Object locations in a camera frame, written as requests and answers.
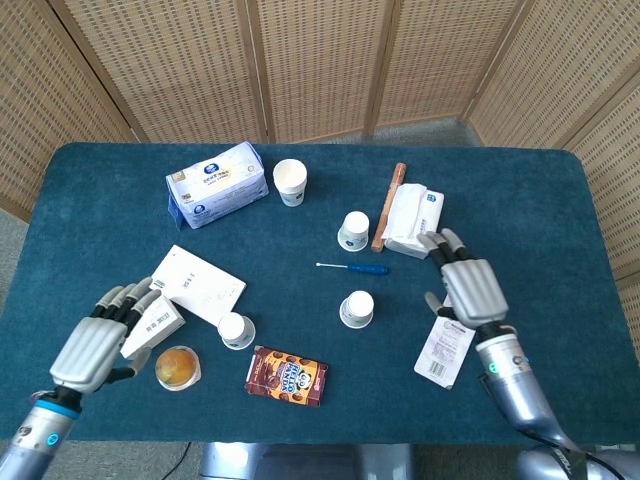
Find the woven rattan panel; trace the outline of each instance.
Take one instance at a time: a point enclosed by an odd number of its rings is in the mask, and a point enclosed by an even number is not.
[[[536,1],[471,121],[488,145],[554,146],[639,61],[640,2]]]
[[[66,4],[151,141],[261,138],[233,0]]]
[[[638,86],[575,147],[582,159],[614,272],[640,260]]]
[[[362,129],[385,2],[265,0],[258,8],[275,140]]]
[[[404,0],[379,124],[461,113],[517,3]]]
[[[57,147],[133,137],[44,2],[0,6],[0,204],[28,220]]]
[[[640,285],[634,285],[620,291],[620,299],[627,317],[633,347],[640,362]]]

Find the blue screwdriver handle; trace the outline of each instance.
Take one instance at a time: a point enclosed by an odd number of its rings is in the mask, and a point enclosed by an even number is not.
[[[347,270],[351,272],[368,273],[369,275],[386,275],[389,273],[389,267],[384,265],[361,265],[359,263],[350,263]]]

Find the robotic arm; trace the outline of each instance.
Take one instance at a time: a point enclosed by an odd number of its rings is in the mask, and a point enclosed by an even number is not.
[[[449,229],[418,240],[442,275],[453,307],[444,307],[431,292],[425,300],[440,316],[476,330],[476,351],[484,366],[482,383],[518,432],[541,443],[523,452],[518,478],[558,480],[638,480],[640,456],[629,452],[591,454],[562,431],[529,365],[517,331],[505,324],[509,307],[489,262],[475,258]]]
[[[113,368],[124,339],[160,296],[151,278],[111,289],[69,336],[50,373],[55,389],[37,394],[35,405],[0,458],[0,480],[38,480],[80,416],[84,395],[134,377],[151,354],[142,350],[126,367]]]

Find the barcode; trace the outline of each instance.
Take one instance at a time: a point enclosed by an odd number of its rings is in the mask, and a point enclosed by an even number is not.
[[[442,377],[445,372],[445,366],[438,362],[431,362],[429,373],[433,373],[436,377]]]

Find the dark teal table cover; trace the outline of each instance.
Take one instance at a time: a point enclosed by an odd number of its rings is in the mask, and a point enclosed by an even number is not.
[[[476,379],[473,350],[451,391],[413,372],[434,315],[423,300],[444,289],[429,261],[336,242],[346,213],[377,224],[396,162],[406,182],[445,195],[440,226],[491,262],[538,379],[577,442],[640,440],[640,378],[579,160],[554,150],[257,145],[271,193],[199,230],[177,231],[164,176],[229,145],[71,144],[47,171],[0,320],[0,434],[12,435],[29,395],[51,388],[48,369],[76,323],[117,284],[153,272],[173,244],[247,283],[236,311],[256,324],[256,344],[329,367],[323,405],[249,396],[251,349],[225,348],[215,328],[187,323],[141,375],[84,399],[71,438],[309,443],[526,443]],[[304,204],[285,207],[272,170],[283,158],[309,172]],[[330,263],[379,263],[386,277]],[[375,316],[363,330],[338,318],[363,289]],[[199,383],[163,390],[153,364],[173,345],[194,348]]]

